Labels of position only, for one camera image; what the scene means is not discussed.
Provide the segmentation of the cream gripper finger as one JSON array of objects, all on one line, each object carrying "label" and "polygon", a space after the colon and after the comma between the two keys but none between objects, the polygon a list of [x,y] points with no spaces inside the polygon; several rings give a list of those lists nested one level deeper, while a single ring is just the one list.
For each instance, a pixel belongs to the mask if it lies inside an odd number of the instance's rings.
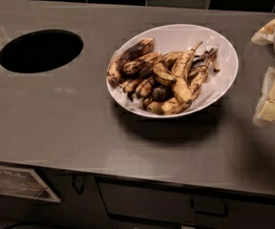
[{"label": "cream gripper finger", "polygon": [[275,18],[255,32],[251,38],[251,42],[260,46],[271,45],[274,41],[274,32]]},{"label": "cream gripper finger", "polygon": [[262,96],[253,115],[253,123],[267,127],[275,123],[275,68],[269,67],[264,75]]}]

